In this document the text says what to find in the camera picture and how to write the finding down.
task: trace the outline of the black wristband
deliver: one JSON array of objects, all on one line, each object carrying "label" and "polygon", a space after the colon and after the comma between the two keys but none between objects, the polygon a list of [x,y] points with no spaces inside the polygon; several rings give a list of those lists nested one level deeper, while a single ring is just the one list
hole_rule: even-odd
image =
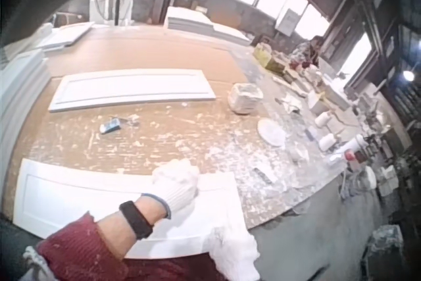
[{"label": "black wristband", "polygon": [[122,203],[119,209],[132,228],[137,240],[148,238],[152,234],[153,226],[149,224],[133,201]]}]

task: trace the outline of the concrete floor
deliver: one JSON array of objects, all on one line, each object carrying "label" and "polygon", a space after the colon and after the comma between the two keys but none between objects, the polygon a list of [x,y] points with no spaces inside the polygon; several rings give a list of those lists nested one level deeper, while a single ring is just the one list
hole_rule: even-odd
[{"label": "concrete floor", "polygon": [[312,196],[307,214],[252,229],[264,281],[305,281],[325,265],[319,281],[359,279],[367,239],[384,221],[382,209],[375,191],[342,203],[338,185],[334,180]]}]

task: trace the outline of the red sweater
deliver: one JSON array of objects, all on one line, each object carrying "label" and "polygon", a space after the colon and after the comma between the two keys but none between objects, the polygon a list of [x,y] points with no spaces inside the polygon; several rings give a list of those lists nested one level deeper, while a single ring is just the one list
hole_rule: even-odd
[{"label": "red sweater", "polygon": [[117,260],[90,214],[40,242],[37,251],[62,281],[225,281],[209,255],[161,260]]}]

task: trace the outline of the white cabinet door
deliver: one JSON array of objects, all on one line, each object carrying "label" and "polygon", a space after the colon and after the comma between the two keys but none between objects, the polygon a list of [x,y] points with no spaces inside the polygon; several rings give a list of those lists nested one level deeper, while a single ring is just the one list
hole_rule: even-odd
[{"label": "white cabinet door", "polygon": [[[13,223],[41,238],[87,211],[99,220],[128,200],[148,192],[151,176],[107,174],[23,159],[16,187]],[[216,227],[246,230],[234,174],[202,174],[195,200],[171,220],[161,220],[129,259],[162,259],[207,252],[205,240]]]},{"label": "white cabinet door", "polygon": [[148,101],[212,100],[201,70],[127,69],[65,76],[51,112]]}]

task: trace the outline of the lamp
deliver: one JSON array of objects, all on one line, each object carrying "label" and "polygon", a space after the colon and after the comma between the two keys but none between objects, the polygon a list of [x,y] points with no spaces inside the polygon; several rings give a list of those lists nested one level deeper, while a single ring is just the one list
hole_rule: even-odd
[{"label": "lamp", "polygon": [[416,62],[414,67],[411,70],[404,70],[403,71],[403,77],[408,80],[409,82],[413,82],[415,79],[414,69],[416,65],[418,65],[420,62]]},{"label": "lamp", "polygon": [[403,77],[408,80],[409,82],[413,82],[414,81],[414,73],[411,70],[404,70],[403,71]]}]

